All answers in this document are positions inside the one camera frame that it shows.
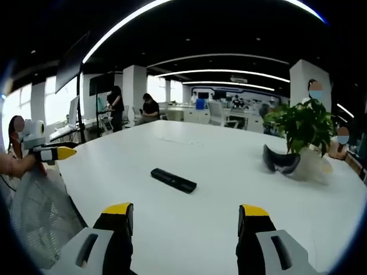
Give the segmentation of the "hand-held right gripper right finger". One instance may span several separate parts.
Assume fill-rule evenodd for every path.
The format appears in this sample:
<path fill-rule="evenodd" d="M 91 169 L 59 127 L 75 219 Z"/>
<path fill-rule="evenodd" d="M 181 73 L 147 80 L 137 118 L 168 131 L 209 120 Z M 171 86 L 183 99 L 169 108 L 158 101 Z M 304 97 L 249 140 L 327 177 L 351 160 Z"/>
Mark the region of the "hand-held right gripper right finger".
<path fill-rule="evenodd" d="M 257 206 L 239 206 L 236 256 L 238 274 L 319 274 L 307 250 Z"/>

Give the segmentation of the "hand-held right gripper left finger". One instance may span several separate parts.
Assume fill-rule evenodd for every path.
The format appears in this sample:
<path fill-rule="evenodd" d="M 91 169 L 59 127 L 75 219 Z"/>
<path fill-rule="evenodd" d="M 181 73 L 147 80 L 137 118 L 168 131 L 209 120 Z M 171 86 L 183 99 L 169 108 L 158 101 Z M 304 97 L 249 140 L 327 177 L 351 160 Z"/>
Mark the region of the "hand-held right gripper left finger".
<path fill-rule="evenodd" d="M 86 227 L 61 250 L 43 274 L 133 274 L 133 210 L 131 202 L 106 208 L 93 227 Z"/>

